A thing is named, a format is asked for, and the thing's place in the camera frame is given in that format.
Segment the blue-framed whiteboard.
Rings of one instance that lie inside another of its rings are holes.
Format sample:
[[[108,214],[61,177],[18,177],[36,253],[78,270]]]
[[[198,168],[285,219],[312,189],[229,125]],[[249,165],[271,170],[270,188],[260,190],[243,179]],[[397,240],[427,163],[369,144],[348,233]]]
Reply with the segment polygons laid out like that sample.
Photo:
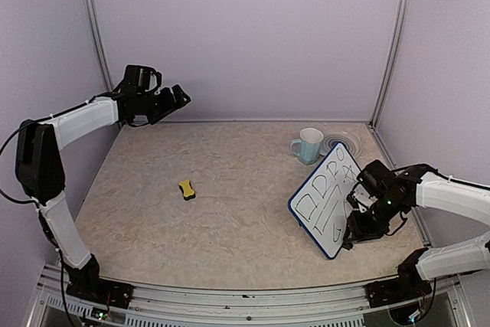
[[[337,257],[352,206],[347,196],[360,168],[342,142],[336,143],[288,201],[288,209],[327,259]]]

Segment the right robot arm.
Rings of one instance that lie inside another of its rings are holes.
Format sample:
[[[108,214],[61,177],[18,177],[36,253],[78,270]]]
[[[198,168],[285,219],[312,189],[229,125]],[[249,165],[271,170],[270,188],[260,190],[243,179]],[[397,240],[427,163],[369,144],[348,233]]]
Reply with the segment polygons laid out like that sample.
[[[393,170],[369,163],[347,196],[352,207],[343,246],[392,236],[390,222],[414,208],[432,208],[489,224],[489,188],[441,174],[427,164]],[[434,292],[443,276],[489,268],[489,234],[445,247],[423,247],[397,267],[397,276],[366,285],[371,306],[383,306]]]

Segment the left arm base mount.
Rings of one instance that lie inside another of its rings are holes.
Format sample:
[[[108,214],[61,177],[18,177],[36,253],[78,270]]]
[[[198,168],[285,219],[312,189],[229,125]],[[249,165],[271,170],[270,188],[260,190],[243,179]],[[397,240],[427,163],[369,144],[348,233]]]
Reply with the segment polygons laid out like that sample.
[[[70,283],[67,294],[82,300],[98,303],[108,307],[128,309],[134,287],[128,283],[101,279],[95,289],[89,290],[87,286]]]

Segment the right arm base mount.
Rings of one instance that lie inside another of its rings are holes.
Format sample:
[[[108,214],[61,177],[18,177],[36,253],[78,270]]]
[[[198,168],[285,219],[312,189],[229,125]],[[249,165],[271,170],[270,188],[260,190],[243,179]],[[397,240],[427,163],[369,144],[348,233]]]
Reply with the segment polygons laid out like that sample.
[[[374,281],[365,287],[371,308],[389,306],[430,294],[433,289],[428,281],[405,282],[400,277]]]

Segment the yellow whiteboard eraser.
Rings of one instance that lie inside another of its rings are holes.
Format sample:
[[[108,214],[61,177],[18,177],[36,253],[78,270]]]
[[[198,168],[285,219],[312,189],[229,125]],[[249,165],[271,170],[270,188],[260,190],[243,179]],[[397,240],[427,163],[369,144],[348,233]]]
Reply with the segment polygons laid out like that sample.
[[[178,187],[182,193],[183,199],[185,201],[189,201],[191,199],[196,198],[196,192],[192,188],[191,181],[189,179],[185,179],[178,183]]]

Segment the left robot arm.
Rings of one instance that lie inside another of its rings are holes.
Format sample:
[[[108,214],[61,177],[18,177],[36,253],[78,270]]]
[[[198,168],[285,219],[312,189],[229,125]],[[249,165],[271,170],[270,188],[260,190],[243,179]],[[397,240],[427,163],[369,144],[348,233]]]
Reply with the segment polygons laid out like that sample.
[[[82,241],[70,214],[61,151],[103,127],[132,125],[137,116],[144,116],[149,125],[154,125],[190,101],[179,85],[152,90],[119,87],[47,119],[28,119],[21,124],[16,178],[34,202],[45,236],[57,248],[69,274],[68,294],[98,300],[108,290],[100,277],[99,264]]]

